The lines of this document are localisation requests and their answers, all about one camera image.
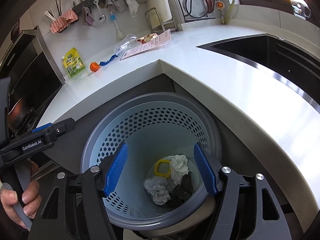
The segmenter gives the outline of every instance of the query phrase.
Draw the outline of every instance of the cutting board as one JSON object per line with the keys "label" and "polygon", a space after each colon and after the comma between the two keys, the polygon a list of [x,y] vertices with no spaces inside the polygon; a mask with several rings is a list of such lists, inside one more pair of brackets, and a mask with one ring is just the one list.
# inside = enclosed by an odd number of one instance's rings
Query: cutting board
{"label": "cutting board", "polygon": [[[172,19],[168,0],[146,0],[146,4],[148,10],[153,7],[157,9],[158,14],[160,14],[163,22],[167,22]],[[158,27],[160,22],[155,11],[151,11],[149,16],[152,28],[154,29]]]}

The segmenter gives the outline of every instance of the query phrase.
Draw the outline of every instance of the trash can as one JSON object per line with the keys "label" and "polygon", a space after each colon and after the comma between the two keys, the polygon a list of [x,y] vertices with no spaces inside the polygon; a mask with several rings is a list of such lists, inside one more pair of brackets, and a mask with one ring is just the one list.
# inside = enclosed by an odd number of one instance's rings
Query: trash can
{"label": "trash can", "polygon": [[[84,148],[81,172],[99,165],[121,142],[128,146],[128,158],[115,191],[104,199],[112,224],[138,231],[166,228],[190,216],[206,200],[208,193],[193,157],[193,147],[200,142],[208,154],[221,160],[221,141],[210,113],[198,103],[167,92],[125,102],[93,130]],[[176,154],[188,158],[194,192],[183,205],[172,210],[155,204],[143,181],[158,160]]]}

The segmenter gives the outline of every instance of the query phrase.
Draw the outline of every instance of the yellow hose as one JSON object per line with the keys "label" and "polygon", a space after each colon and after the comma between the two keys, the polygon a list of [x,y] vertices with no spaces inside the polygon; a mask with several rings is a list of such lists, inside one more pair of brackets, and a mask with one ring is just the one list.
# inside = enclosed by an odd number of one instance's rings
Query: yellow hose
{"label": "yellow hose", "polygon": [[236,0],[232,0],[232,3],[231,3],[231,5],[229,7],[229,10],[227,12],[226,18],[224,20],[222,20],[222,24],[228,24],[229,23],[230,13],[231,13],[235,3],[236,3]]}

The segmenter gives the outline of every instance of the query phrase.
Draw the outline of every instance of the metal screw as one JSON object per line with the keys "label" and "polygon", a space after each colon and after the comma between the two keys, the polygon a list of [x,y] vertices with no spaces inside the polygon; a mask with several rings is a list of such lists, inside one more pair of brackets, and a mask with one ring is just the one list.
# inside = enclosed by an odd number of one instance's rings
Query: metal screw
{"label": "metal screw", "polygon": [[58,179],[63,179],[65,177],[65,175],[66,174],[64,172],[60,172],[60,173],[58,173],[57,178]]}
{"label": "metal screw", "polygon": [[91,172],[98,172],[98,171],[99,171],[99,166],[92,166],[92,167],[90,168],[90,171],[91,171]]}
{"label": "metal screw", "polygon": [[230,173],[230,172],[231,172],[231,169],[226,166],[226,167],[223,167],[223,168],[222,168],[222,171],[223,171],[224,173]]}
{"label": "metal screw", "polygon": [[257,179],[259,179],[259,180],[263,180],[263,179],[264,179],[264,176],[263,176],[261,173],[257,173],[257,174],[256,174],[256,177],[257,177]]}

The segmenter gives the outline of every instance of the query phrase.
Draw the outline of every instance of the glass mug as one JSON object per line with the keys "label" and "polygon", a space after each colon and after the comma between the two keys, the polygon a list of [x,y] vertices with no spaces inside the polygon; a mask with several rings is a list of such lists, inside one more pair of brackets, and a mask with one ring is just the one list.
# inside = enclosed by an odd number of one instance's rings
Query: glass mug
{"label": "glass mug", "polygon": [[301,19],[306,19],[311,17],[311,11],[308,6],[305,6],[303,3],[292,1],[291,0],[291,5],[293,9],[293,14],[295,16],[298,16]]}

